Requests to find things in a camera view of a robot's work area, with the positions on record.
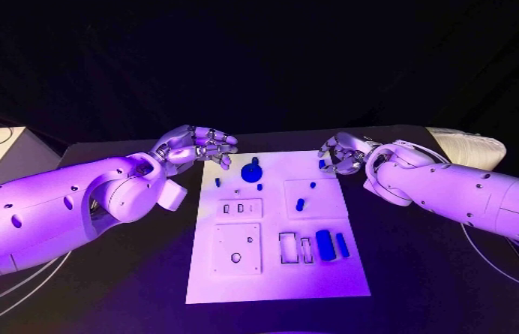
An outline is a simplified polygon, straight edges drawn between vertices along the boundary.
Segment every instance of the blue object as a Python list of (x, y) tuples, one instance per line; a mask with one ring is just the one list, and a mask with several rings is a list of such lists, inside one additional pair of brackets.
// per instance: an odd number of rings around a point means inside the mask
[(320, 230), (315, 233), (317, 247), (318, 247), (318, 255), (322, 261), (334, 260), (335, 258), (335, 250), (333, 249), (333, 242), (328, 230)]
[(246, 182), (256, 182), (262, 178), (262, 167), (256, 157), (252, 158), (252, 163), (240, 168), (240, 178)]
[(298, 212), (302, 211), (302, 205), (304, 205), (304, 204), (305, 204), (304, 199), (296, 199), (295, 210), (296, 210)]
[(343, 257), (348, 257), (348, 247), (346, 246), (346, 242), (344, 242), (344, 235), (341, 233), (338, 233), (335, 235), (337, 238), (337, 243), (338, 243), (338, 249), (340, 249), (340, 254), (343, 255)]

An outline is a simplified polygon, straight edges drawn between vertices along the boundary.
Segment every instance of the black table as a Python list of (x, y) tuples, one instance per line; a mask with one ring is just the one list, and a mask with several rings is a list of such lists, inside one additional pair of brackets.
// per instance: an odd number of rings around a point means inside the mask
[[(318, 149), (340, 130), (382, 143), (407, 140), (442, 153), (426, 130), (406, 125), (237, 135), (239, 152)], [(152, 144), (79, 143), (60, 165), (147, 151)], [(478, 257), (461, 226), (415, 205), (386, 203), (363, 189), (364, 177), (338, 180), (371, 296), (184, 305), (198, 162), (174, 178), (188, 190), (178, 211), (155, 206), (136, 223), (113, 227), (77, 248), (41, 289), (0, 317), (1, 332), (517, 332), (519, 284)], [(513, 268), (504, 240), (480, 230), (469, 233)], [(30, 270), (1, 277), (0, 289)], [(17, 290), (10, 303), (43, 278)]]

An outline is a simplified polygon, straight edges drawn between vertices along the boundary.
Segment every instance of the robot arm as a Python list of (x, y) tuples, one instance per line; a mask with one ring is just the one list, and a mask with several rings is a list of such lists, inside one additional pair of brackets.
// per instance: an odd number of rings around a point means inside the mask
[(181, 126), (148, 153), (108, 158), (0, 185), (0, 274), (56, 258), (111, 227), (138, 220), (157, 203), (174, 211), (185, 195), (168, 176), (194, 160), (226, 170), (236, 139), (207, 128)]
[(435, 164), (413, 145), (396, 141), (382, 145), (369, 138), (338, 133), (328, 139), (318, 156), (333, 149), (340, 159), (321, 170), (354, 173), (364, 163), (364, 188), (390, 203), (420, 208), (477, 227), (517, 239), (519, 179), (471, 167)]

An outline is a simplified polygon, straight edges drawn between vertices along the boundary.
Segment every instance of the black curtain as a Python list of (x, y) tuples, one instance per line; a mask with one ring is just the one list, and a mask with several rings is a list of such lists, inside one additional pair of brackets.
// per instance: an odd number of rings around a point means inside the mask
[(1, 0), (0, 121), (61, 146), (160, 137), (183, 123), (230, 133), (402, 123), (513, 140), (500, 129), (517, 108), (503, 94), (517, 9), (519, 0)]

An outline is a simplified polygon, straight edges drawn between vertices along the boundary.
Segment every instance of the puzzle board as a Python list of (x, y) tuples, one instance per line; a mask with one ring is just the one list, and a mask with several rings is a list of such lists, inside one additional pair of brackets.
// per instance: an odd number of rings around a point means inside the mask
[[(252, 157), (262, 177), (247, 183), (240, 169)], [(317, 151), (233, 154), (230, 159), (229, 171), (204, 162), (185, 303), (369, 296), (340, 184), (334, 174), (318, 170)], [(318, 255), (320, 230), (331, 234), (330, 261)], [(281, 233), (295, 233), (295, 248), (284, 247), (294, 239)], [(348, 257), (341, 257), (337, 233)], [(312, 263), (304, 260), (308, 249)], [(289, 263), (282, 263), (282, 253), (291, 255)]]

